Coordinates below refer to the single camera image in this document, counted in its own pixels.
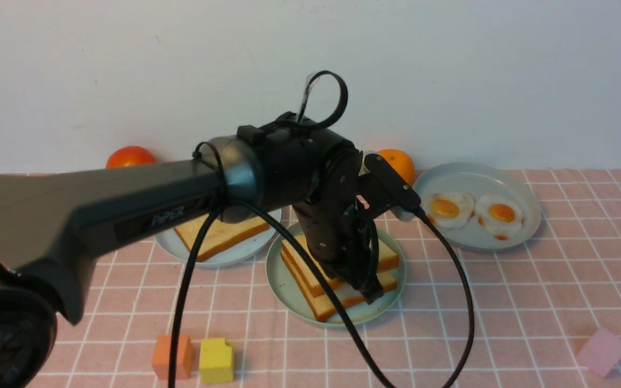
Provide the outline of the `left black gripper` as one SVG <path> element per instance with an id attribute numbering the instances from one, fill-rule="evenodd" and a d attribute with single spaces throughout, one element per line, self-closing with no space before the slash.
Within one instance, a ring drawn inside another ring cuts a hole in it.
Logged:
<path id="1" fill-rule="evenodd" d="M 385 293 L 378 280 L 375 222 L 357 199 L 362 153 L 341 150 L 321 165 L 308 199 L 293 205 L 310 254 L 330 279 L 340 280 L 372 304 Z"/>

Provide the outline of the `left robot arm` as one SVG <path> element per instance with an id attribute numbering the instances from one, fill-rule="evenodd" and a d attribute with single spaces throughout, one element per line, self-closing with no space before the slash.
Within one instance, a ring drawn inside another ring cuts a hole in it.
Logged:
<path id="1" fill-rule="evenodd" d="M 200 143 L 185 161 L 0 175 L 0 387 L 37 375 L 56 314 L 81 321 L 99 257 L 203 214 L 235 224 L 290 205 L 325 274 L 369 303 L 382 297 L 374 216 L 357 199 L 361 154 L 330 129 L 337 119 L 284 113 Z"/>

